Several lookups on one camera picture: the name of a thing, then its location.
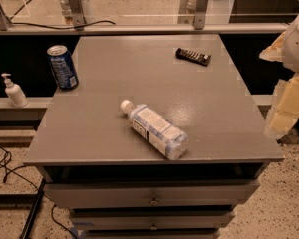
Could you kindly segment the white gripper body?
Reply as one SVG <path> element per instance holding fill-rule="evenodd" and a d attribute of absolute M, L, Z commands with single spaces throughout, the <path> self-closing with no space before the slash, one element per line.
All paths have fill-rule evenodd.
<path fill-rule="evenodd" d="M 299 15 L 286 30 L 283 41 L 283 65 L 299 73 Z"/>

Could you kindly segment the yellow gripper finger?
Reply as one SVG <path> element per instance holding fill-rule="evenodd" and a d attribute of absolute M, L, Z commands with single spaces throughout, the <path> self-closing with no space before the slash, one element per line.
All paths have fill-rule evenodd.
<path fill-rule="evenodd" d="M 299 119 L 299 73 L 275 86 L 264 134 L 272 139 L 285 136 Z"/>
<path fill-rule="evenodd" d="M 282 62 L 284 38 L 285 32 L 281 33 L 270 46 L 262 50 L 259 58 L 270 62 Z"/>

